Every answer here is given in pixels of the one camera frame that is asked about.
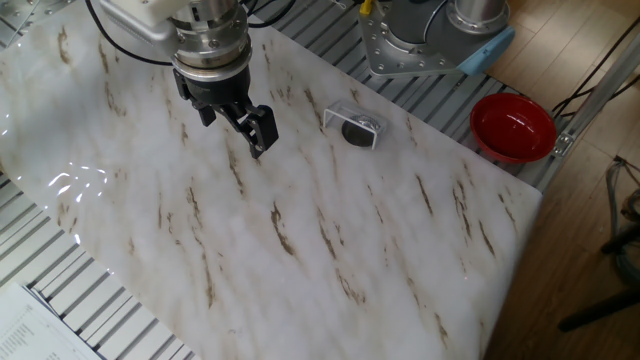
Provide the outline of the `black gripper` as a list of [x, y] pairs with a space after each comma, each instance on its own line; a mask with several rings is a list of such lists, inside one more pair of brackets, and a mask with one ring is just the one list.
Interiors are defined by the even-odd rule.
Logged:
[[173, 68], [173, 74], [179, 95], [184, 100], [192, 100], [192, 107], [202, 124], [209, 127], [217, 118], [216, 112], [220, 113], [248, 142], [254, 159], [278, 140], [273, 110], [266, 105], [254, 106], [249, 97], [249, 67], [232, 77], [215, 81], [197, 81], [176, 68]]

